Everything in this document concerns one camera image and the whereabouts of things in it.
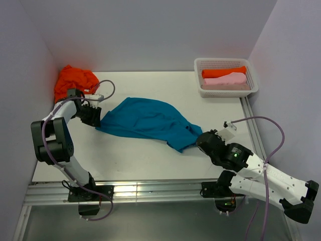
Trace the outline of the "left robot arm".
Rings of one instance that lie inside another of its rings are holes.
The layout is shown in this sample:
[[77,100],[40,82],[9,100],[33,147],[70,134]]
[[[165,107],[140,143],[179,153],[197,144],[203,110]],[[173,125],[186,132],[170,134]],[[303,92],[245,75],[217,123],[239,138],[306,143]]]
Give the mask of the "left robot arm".
[[62,182],[71,195],[84,200],[93,200],[98,188],[92,175],[82,168],[74,156],[74,145],[68,130],[69,120],[78,117],[91,127],[100,126],[101,94],[85,95],[73,88],[67,96],[58,100],[50,114],[31,123],[31,132],[36,158],[60,170],[67,178]]

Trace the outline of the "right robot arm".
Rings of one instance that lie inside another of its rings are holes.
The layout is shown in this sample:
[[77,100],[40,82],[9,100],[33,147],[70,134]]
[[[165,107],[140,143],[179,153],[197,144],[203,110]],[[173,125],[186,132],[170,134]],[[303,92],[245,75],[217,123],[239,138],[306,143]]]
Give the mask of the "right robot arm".
[[216,131],[201,134],[196,145],[215,166],[223,168],[217,181],[202,183],[204,198],[247,195],[267,200],[298,223],[309,222],[318,183],[287,175],[241,144],[226,144]]

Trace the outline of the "crumpled orange t shirt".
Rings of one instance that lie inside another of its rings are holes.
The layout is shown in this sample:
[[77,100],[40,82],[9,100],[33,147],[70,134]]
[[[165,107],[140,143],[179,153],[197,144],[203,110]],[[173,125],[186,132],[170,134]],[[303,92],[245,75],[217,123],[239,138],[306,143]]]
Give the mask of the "crumpled orange t shirt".
[[93,94],[99,83],[98,78],[90,70],[65,66],[59,73],[54,87],[55,103],[67,97],[67,90],[76,88],[84,94]]

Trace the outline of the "rolled beige t shirt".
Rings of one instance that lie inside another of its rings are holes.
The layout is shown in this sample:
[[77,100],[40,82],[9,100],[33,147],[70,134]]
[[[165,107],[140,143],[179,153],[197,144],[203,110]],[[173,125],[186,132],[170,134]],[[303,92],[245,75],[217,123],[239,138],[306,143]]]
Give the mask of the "rolled beige t shirt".
[[223,91],[250,91],[248,84],[215,84],[215,85],[201,85],[204,90],[223,90]]

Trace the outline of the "white plastic basket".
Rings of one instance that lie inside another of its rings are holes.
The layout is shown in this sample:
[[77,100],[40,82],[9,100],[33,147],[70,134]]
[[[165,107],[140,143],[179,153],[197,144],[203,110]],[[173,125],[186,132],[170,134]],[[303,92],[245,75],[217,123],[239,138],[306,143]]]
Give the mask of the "white plastic basket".
[[194,70],[201,97],[240,98],[259,89],[252,66],[245,59],[197,58]]

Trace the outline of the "rolled pink t shirt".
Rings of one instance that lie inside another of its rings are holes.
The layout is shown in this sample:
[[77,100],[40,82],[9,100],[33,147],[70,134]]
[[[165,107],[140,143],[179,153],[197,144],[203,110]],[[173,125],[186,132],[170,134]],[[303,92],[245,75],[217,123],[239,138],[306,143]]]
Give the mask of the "rolled pink t shirt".
[[243,73],[231,73],[218,78],[205,78],[205,85],[215,84],[245,84],[247,81],[246,75]]

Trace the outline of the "rolled orange t shirt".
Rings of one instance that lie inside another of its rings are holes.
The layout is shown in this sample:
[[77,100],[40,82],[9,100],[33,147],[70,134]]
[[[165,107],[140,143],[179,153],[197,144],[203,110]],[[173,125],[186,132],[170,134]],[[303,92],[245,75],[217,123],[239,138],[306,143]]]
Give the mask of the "rolled orange t shirt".
[[204,69],[201,72],[203,78],[218,78],[231,73],[243,73],[244,75],[247,72],[245,66],[231,69]]

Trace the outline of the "aluminium right rail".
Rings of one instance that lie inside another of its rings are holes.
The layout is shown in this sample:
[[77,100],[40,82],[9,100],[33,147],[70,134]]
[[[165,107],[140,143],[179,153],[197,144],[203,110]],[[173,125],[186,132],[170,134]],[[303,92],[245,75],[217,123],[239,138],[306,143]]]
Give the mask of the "aluminium right rail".
[[[243,108],[243,113],[245,117],[253,117],[253,112],[250,106],[250,102],[247,97],[242,97],[240,98],[240,102]],[[256,124],[257,119],[250,119],[246,121],[248,130],[249,130],[249,135],[251,138],[252,146],[254,149],[254,152],[263,160],[267,157],[261,136],[259,134],[259,130]]]

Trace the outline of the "aluminium rail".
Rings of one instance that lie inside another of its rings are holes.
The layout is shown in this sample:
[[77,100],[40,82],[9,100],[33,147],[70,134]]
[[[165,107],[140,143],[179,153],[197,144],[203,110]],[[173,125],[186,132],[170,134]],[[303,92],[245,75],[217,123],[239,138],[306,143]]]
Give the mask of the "aluminium rail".
[[[112,185],[113,203],[146,203],[198,201],[201,197],[201,183],[209,179],[158,180],[128,182],[98,182],[98,185]],[[37,183],[27,189],[24,206],[71,204],[68,190],[61,183]]]
[[[245,117],[253,117],[253,112],[250,106],[250,102],[247,97],[242,97],[240,98],[240,102],[243,108],[243,113]],[[249,135],[251,138],[252,146],[254,149],[254,152],[263,160],[267,157],[261,136],[259,134],[259,130],[256,124],[257,119],[250,119],[246,121],[248,130],[249,130]]]

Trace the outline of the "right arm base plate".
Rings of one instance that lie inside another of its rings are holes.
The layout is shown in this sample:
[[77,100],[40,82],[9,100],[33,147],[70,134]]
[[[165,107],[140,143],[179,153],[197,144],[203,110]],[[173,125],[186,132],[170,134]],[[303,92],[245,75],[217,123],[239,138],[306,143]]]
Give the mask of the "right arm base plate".
[[226,197],[241,197],[244,194],[233,193],[228,186],[222,186],[217,181],[202,182],[200,195],[203,198],[226,198]]

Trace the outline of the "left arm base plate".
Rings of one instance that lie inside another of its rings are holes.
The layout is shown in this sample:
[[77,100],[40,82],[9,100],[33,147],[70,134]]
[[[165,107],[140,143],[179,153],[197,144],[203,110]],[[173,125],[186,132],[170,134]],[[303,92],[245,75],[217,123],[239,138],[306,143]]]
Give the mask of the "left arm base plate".
[[95,192],[83,190],[80,187],[71,187],[68,194],[68,202],[98,202],[98,201],[109,201],[113,199],[114,186],[113,185],[98,185],[95,187]]

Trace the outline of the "aluminium front rail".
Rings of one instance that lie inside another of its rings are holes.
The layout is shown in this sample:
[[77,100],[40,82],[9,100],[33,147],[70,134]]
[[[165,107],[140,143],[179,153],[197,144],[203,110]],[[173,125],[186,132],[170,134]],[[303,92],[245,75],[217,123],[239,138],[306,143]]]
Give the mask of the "aluminium front rail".
[[[146,203],[198,201],[201,197],[201,183],[209,179],[158,180],[128,182],[98,182],[98,185],[112,185],[113,203]],[[37,183],[27,189],[24,206],[71,204],[68,190],[61,183]]]

